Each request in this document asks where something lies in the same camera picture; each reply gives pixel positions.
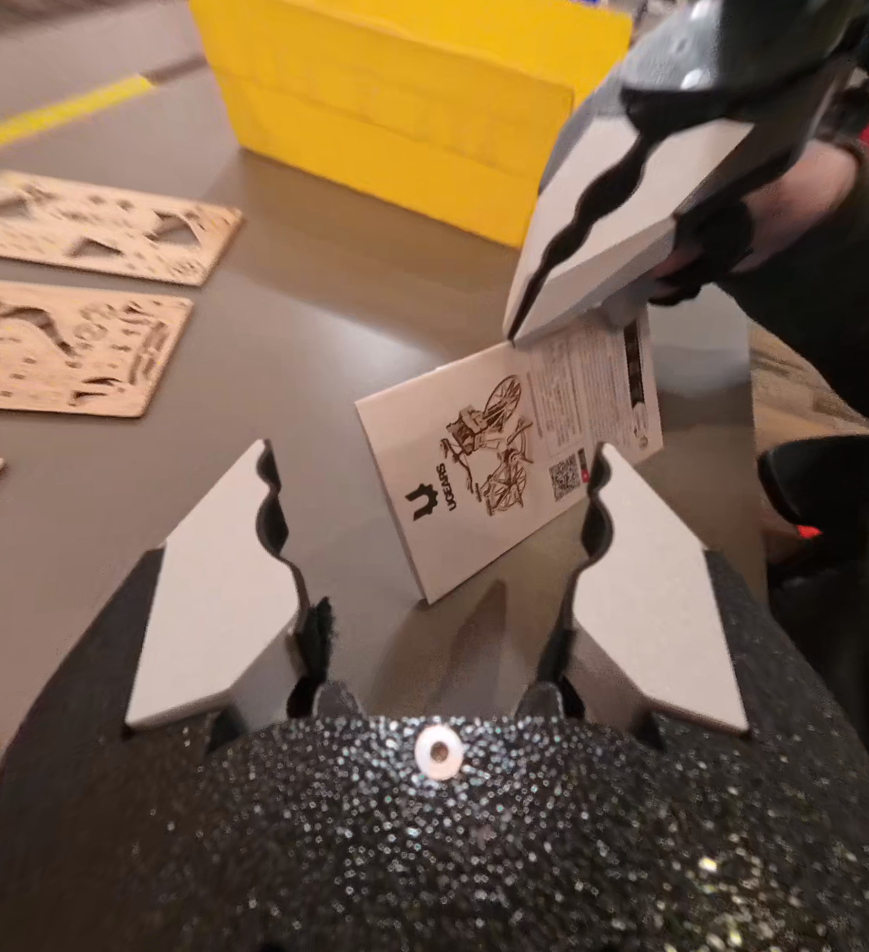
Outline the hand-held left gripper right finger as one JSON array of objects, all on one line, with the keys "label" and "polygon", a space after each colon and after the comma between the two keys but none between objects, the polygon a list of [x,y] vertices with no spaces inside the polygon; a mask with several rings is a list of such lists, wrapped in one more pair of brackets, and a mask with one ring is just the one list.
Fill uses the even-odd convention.
[{"label": "hand-held left gripper right finger", "polygon": [[744,736],[710,552],[608,444],[597,447],[573,572],[537,666],[564,712],[636,735],[656,715]]}]

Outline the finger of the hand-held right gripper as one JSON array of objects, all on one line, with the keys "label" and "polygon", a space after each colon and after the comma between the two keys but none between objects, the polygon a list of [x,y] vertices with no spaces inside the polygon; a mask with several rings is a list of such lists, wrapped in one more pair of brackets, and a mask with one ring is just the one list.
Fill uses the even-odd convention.
[{"label": "finger of the hand-held right gripper", "polygon": [[521,347],[581,316],[636,282],[668,255],[680,208],[740,147],[750,123],[711,121],[651,143],[635,130],[635,185],[593,222],[582,246],[547,279]]},{"label": "finger of the hand-held right gripper", "polygon": [[536,206],[513,273],[503,333],[525,340],[528,315],[554,269],[577,251],[593,222],[617,208],[635,185],[635,126],[611,70],[562,126],[541,175]]}]

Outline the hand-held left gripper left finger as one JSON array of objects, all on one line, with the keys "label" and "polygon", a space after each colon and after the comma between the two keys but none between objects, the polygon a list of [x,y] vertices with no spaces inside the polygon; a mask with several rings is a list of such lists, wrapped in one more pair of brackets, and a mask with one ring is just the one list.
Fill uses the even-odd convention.
[{"label": "hand-held left gripper left finger", "polygon": [[249,731],[304,716],[324,683],[332,610],[283,554],[274,449],[260,439],[162,547],[125,722],[139,731],[229,710]]}]

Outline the white instruction booklet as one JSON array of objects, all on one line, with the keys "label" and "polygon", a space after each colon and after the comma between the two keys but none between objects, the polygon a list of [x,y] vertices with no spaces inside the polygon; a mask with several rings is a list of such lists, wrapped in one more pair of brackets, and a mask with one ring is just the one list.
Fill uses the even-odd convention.
[{"label": "white instruction booklet", "polygon": [[663,446],[649,317],[599,312],[357,402],[422,597],[443,598],[580,502],[598,446]]}]

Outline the person's right forearm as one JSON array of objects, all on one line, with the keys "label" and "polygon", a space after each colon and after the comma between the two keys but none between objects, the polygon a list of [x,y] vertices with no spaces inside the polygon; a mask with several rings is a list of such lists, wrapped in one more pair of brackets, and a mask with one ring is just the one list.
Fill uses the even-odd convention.
[{"label": "person's right forearm", "polygon": [[718,285],[869,420],[869,155],[848,148],[848,194],[802,237]]}]

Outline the person's right hand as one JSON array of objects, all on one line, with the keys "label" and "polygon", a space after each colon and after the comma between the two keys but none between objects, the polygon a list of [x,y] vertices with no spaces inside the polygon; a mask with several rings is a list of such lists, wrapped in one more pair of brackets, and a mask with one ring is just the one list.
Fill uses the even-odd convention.
[{"label": "person's right hand", "polygon": [[856,184],[857,171],[850,151],[809,142],[781,177],[679,237],[670,256],[652,272],[649,302],[673,306],[693,299],[707,284],[764,265],[841,205]]}]

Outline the yellow plastic bin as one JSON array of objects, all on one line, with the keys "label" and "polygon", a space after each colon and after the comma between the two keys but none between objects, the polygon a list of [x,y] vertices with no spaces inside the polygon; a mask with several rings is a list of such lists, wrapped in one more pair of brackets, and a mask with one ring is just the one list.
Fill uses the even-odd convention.
[{"label": "yellow plastic bin", "polygon": [[240,147],[520,247],[631,16],[566,1],[191,1]]}]

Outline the wooden sheet with curved cutouts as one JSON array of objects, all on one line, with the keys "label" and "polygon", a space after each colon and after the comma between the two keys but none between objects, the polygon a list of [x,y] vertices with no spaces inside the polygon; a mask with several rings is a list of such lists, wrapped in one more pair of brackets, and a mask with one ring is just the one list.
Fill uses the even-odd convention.
[{"label": "wooden sheet with curved cutouts", "polygon": [[176,296],[0,281],[0,411],[141,418],[192,309]]}]

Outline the wooden sheet with triangular cutouts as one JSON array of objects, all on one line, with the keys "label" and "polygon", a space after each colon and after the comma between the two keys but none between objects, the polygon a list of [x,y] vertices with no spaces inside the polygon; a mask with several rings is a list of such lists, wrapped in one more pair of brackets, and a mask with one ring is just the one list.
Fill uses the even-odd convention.
[{"label": "wooden sheet with triangular cutouts", "polygon": [[237,208],[0,171],[0,258],[184,288],[204,286]]}]

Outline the yellow tape strip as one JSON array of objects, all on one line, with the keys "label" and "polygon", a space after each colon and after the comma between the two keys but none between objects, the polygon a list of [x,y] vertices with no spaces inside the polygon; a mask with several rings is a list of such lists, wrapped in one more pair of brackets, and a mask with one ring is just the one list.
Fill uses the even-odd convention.
[{"label": "yellow tape strip", "polygon": [[0,150],[82,121],[154,92],[155,82],[134,74],[0,120]]}]

